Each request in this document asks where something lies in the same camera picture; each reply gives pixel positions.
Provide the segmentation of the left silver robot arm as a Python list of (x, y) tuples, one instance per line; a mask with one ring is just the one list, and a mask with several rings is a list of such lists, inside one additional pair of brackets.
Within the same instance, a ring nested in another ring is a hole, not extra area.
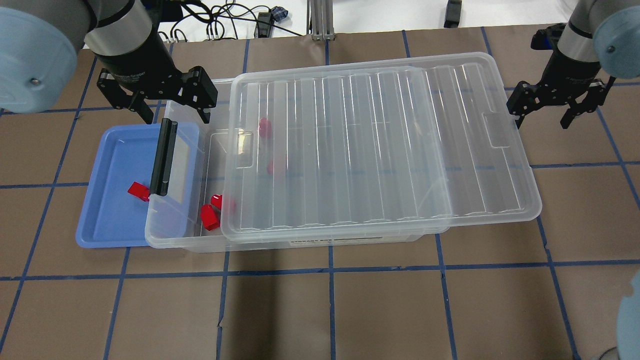
[(218, 91), (201, 66), (176, 68), (158, 27), (162, 0), (3, 0), (0, 103), (25, 114), (49, 110), (88, 47), (103, 64), (96, 81), (114, 109), (151, 124), (147, 100), (173, 101), (210, 122)]

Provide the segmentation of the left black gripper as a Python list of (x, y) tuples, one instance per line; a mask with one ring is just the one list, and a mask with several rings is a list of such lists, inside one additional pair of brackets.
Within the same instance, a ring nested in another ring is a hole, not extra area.
[(145, 100), (170, 100), (192, 107), (204, 125), (210, 123), (217, 88), (201, 66), (176, 68), (160, 35), (148, 35), (128, 53), (96, 57), (103, 64), (96, 86), (114, 109), (131, 109), (151, 125), (154, 111)]

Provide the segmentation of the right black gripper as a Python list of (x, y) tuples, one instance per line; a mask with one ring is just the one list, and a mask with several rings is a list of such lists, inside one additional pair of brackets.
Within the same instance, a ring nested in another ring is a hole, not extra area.
[(579, 61), (554, 50), (540, 81), (521, 80), (506, 102), (516, 128), (521, 129), (526, 116), (543, 107), (567, 105), (560, 119), (563, 130), (581, 114), (594, 112), (606, 99), (606, 85), (596, 78), (600, 70), (598, 61)]

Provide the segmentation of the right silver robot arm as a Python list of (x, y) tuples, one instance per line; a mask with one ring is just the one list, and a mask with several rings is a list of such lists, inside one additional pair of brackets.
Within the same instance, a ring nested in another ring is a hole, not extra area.
[(637, 0), (579, 0), (565, 23), (539, 29), (533, 50), (551, 55), (536, 84), (519, 82), (506, 102), (521, 127), (544, 107), (566, 106), (563, 129), (601, 107), (618, 79), (640, 73), (640, 3)]

